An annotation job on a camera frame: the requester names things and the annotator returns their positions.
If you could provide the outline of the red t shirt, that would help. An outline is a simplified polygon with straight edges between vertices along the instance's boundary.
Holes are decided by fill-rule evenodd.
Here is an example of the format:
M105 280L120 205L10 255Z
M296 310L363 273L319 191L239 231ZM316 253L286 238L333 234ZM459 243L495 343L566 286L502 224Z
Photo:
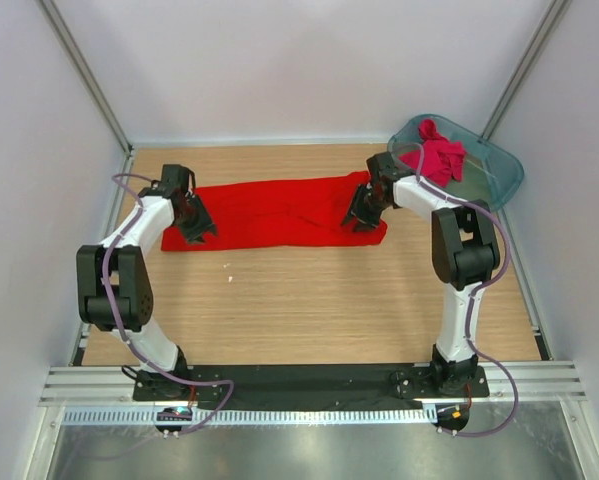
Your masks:
M224 251L277 246L357 247L380 244L388 226L370 231L342 225L357 187L367 183L365 171L344 176L269 180L199 187L217 227L202 244L188 243L175 227L162 235L164 252Z

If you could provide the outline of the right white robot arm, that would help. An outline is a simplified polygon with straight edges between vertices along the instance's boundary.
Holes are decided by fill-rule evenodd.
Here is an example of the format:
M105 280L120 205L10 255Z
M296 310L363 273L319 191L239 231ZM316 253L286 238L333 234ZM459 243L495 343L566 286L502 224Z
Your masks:
M445 293L429 382L440 395L458 395L477 375L473 336L483 291L500 265L495 219L487 203L449 195L389 152L373 155L366 165L370 178L357 187L342 224L354 232L374 231L388 208L430 222L433 270Z

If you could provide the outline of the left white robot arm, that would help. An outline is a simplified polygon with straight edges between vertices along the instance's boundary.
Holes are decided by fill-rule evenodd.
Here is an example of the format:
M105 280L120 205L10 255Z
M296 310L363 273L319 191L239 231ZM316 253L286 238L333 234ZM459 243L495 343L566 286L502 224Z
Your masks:
M168 339L154 315L154 296L145 256L162 233L173 227L191 245L202 245L217 227L195 192L194 172L166 164L161 177L146 178L140 192L112 177L134 199L128 216L106 238L84 245L76 254L77 295L81 320L124 343L140 361L141 371L156 377L156 388L170 400L183 398L191 380L185 356Z

